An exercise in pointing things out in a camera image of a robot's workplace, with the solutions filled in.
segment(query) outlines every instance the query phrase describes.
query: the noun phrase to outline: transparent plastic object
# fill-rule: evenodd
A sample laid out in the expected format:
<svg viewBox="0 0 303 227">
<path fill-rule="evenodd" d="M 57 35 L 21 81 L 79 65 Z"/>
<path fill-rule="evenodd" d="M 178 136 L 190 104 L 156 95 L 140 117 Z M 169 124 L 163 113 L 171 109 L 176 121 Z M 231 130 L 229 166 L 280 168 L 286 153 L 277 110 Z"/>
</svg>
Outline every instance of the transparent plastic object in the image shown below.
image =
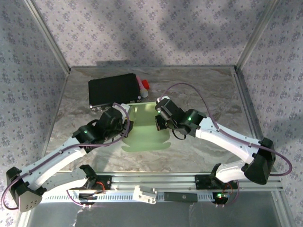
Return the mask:
<svg viewBox="0 0 303 227">
<path fill-rule="evenodd" d="M 132 131 L 127 138 L 122 141 L 127 146 L 122 146 L 126 152 L 140 152 L 152 150 L 165 150 L 171 143 L 166 142 L 169 139 L 169 131 L 158 131 L 156 127 L 155 116 L 158 112 L 155 110 L 156 103 L 139 103 L 130 105 L 129 117 L 134 121 Z"/>
</svg>

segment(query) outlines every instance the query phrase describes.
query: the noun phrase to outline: patterned wallpaper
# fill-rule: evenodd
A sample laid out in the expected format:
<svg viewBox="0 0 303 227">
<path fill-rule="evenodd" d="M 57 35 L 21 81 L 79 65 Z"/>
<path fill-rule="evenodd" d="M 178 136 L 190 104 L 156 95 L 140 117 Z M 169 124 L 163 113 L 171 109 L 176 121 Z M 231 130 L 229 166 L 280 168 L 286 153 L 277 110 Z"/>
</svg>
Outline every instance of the patterned wallpaper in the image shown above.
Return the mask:
<svg viewBox="0 0 303 227">
<path fill-rule="evenodd" d="M 22 0 L 0 1 L 0 194 L 6 171 L 41 155 L 65 74 Z M 0 226 L 18 212 L 0 208 Z"/>
<path fill-rule="evenodd" d="M 72 66 L 235 65 L 268 0 L 36 0 Z"/>
<path fill-rule="evenodd" d="M 245 77 L 263 134 L 294 169 L 283 177 L 298 226 L 303 226 L 303 2 L 284 0 L 252 55 Z M 279 171 L 288 167 L 277 159 Z"/>
</svg>

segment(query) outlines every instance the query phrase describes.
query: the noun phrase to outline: purple cable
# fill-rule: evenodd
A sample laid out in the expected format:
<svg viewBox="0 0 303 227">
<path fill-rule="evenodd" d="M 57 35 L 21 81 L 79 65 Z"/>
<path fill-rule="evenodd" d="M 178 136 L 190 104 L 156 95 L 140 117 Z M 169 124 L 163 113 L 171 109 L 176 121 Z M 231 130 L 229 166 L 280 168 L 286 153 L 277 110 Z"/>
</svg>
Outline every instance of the purple cable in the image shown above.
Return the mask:
<svg viewBox="0 0 303 227">
<path fill-rule="evenodd" d="M 237 199 L 239 197 L 239 193 L 240 193 L 240 186 L 239 186 L 239 181 L 238 180 L 236 180 L 236 183 L 237 183 L 237 194 L 236 194 L 235 198 L 231 202 L 222 205 L 222 207 L 232 205 L 233 203 L 235 203 L 237 201 Z"/>
<path fill-rule="evenodd" d="M 66 193 L 67 193 L 68 197 L 70 198 L 70 200 L 71 200 L 73 203 L 75 203 L 75 204 L 78 205 L 78 206 L 83 207 L 83 205 L 82 205 L 81 203 L 76 202 L 76 201 L 71 197 L 71 195 L 70 195 L 70 193 L 68 192 L 68 190 L 66 190 Z"/>
<path fill-rule="evenodd" d="M 174 87 L 174 86 L 176 86 L 176 85 L 180 85 L 180 84 L 184 84 L 184 85 L 188 85 L 188 86 L 192 87 L 192 88 L 199 94 L 199 96 L 201 97 L 201 99 L 202 99 L 202 101 L 203 101 L 203 103 L 204 103 L 204 105 L 205 105 L 205 107 L 206 107 L 206 109 L 207 109 L 207 111 L 208 111 L 209 117 L 210 117 L 210 119 L 212 120 L 212 122 L 213 122 L 215 128 L 216 128 L 219 132 L 221 132 L 224 136 L 227 136 L 227 137 L 231 138 L 232 140 L 235 140 L 235 141 L 237 141 L 237 142 L 243 143 L 243 144 L 245 144 L 245 145 L 247 145 L 247 146 L 252 146 L 252 147 L 255 147 L 255 148 L 260 148 L 260 149 L 263 149 L 263 150 L 267 150 L 267 151 L 269 151 L 269 152 L 271 152 L 271 153 L 274 153 L 275 155 L 277 155 L 277 156 L 281 157 L 282 159 L 284 159 L 284 161 L 289 165 L 289 169 L 288 169 L 285 173 L 282 173 L 282 174 L 270 174 L 270 176 L 286 176 L 286 175 L 288 175 L 288 174 L 291 173 L 291 171 L 293 170 L 293 165 L 292 165 L 292 163 L 291 163 L 284 155 L 282 155 L 282 154 L 276 152 L 275 150 L 272 150 L 272 149 L 270 149 L 270 148 L 266 148 L 266 147 L 264 147 L 264 146 L 260 146 L 260 145 L 258 145 L 258 144 L 253 144 L 253 143 L 250 144 L 249 142 L 244 141 L 244 140 L 241 140 L 241 139 L 239 139 L 239 138 L 236 138 L 236 137 L 234 137 L 234 136 L 228 134 L 228 133 L 225 132 L 224 130 L 222 130 L 222 129 L 218 126 L 217 122 L 215 121 L 215 119 L 214 119 L 214 117 L 213 117 L 213 115 L 212 115 L 212 113 L 211 113 L 211 111 L 210 111 L 208 105 L 206 104 L 205 100 L 203 99 L 203 97 L 202 97 L 200 91 L 199 91 L 197 88 L 195 88 L 193 85 L 188 84 L 188 83 L 177 83 L 177 84 L 174 84 L 174 85 L 170 86 L 169 88 L 167 88 L 166 91 L 163 92 L 163 94 L 161 95 L 160 100 L 162 99 L 162 97 L 165 95 L 165 93 L 166 93 L 169 89 L 171 89 L 172 87 Z"/>
<path fill-rule="evenodd" d="M 129 131 L 129 127 L 130 127 L 130 122 L 129 122 L 129 115 L 127 113 L 127 111 L 118 103 L 113 103 L 113 105 L 117 105 L 119 106 L 122 111 L 125 113 L 126 115 L 126 118 L 127 118 L 127 125 L 126 125 L 126 131 L 125 133 L 119 137 L 118 139 L 110 142 L 110 143 L 101 143 L 101 144 L 89 144 L 89 143 L 79 143 L 79 144 L 73 144 L 73 145 L 70 145 L 68 147 L 65 147 L 64 149 L 62 149 L 60 152 L 65 152 L 66 150 L 68 149 L 71 149 L 71 148 L 75 148 L 75 147 L 104 147 L 104 146 L 109 146 L 109 145 L 112 145 L 114 143 L 117 143 L 119 142 Z M 7 210 L 17 210 L 18 207 L 14 207 L 14 208 L 10 208 L 8 207 L 6 204 L 5 204 L 5 197 L 6 197 L 6 194 L 8 193 L 8 191 L 11 189 L 11 187 L 17 183 L 20 179 L 22 179 L 23 177 L 29 175 L 29 174 L 32 174 L 34 171 L 36 171 L 38 168 L 40 168 L 41 166 L 45 165 L 46 163 L 48 163 L 49 161 L 51 161 L 52 159 L 54 159 L 55 157 L 57 157 L 58 155 L 60 155 L 60 153 L 55 153 L 53 156 L 50 156 L 47 160 L 43 161 L 42 163 L 40 163 L 39 165 L 35 166 L 34 168 L 32 168 L 31 170 L 28 171 L 28 173 L 24 173 L 23 175 L 17 177 L 15 180 L 13 180 L 8 186 L 7 188 L 4 190 L 2 196 L 1 196 L 1 204 L 2 206 L 7 209 Z"/>
</svg>

